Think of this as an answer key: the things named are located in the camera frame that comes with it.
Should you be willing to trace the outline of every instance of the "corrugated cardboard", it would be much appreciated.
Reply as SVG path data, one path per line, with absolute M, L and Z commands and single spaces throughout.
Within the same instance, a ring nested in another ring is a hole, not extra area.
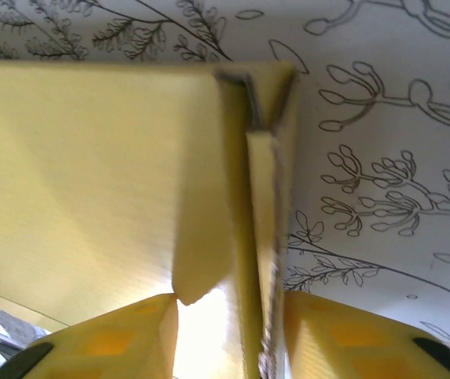
M 174 375 L 258 377 L 292 82 L 284 64 L 0 63 L 0 304 L 55 330 L 174 284 Z

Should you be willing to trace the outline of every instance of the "white wallpaper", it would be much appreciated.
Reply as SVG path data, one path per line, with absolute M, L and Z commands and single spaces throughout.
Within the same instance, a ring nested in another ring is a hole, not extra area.
M 0 58 L 290 59 L 302 106 L 286 287 L 450 346 L 450 2 L 0 0 Z

